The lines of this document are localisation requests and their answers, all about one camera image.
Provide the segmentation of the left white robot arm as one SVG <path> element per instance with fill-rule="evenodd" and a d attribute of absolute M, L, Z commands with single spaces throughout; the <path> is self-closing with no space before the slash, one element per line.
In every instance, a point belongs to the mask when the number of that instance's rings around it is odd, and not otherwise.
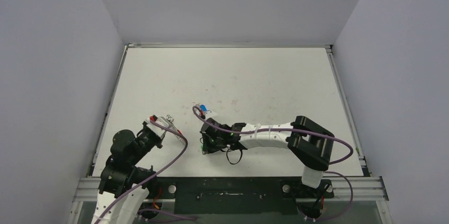
<path fill-rule="evenodd" d="M 150 178 L 156 172 L 152 167 L 137 167 L 137 163 L 154 147 L 162 147 L 165 133 L 146 120 L 137 134 L 124 129 L 113 136 L 91 223 L 134 222 L 144 199 L 158 191 L 157 181 Z"/>

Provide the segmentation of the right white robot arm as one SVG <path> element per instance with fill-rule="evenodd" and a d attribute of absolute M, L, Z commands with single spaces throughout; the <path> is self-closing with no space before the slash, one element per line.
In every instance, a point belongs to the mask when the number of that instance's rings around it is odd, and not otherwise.
<path fill-rule="evenodd" d="M 262 126 L 259 124 L 220 124 L 208 118 L 200 130 L 204 154 L 217 151 L 243 152 L 257 147 L 290 150 L 304 165 L 300 192 L 312 197 L 320 191 L 324 172 L 330 165 L 333 141 L 331 132 L 304 116 L 290 123 Z"/>

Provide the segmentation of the metal keyring with red handle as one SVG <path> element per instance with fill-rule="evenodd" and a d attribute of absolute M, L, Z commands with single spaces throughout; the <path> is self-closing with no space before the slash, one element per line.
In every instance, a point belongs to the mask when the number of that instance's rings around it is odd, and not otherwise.
<path fill-rule="evenodd" d="M 181 142 L 183 146 L 185 146 L 186 140 L 183 138 L 183 134 L 181 133 L 181 131 L 174 125 L 174 118 L 168 114 L 165 116 L 165 119 L 168 124 L 168 129 L 172 132 L 175 132 L 175 137 L 179 140 L 179 142 Z"/>

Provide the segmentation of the blue capped key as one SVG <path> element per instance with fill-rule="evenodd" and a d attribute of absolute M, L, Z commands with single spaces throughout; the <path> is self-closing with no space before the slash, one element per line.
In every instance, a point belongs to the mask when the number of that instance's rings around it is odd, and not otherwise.
<path fill-rule="evenodd" d="M 206 112 L 208 110 L 204 104 L 197 104 L 196 106 L 203 112 Z"/>

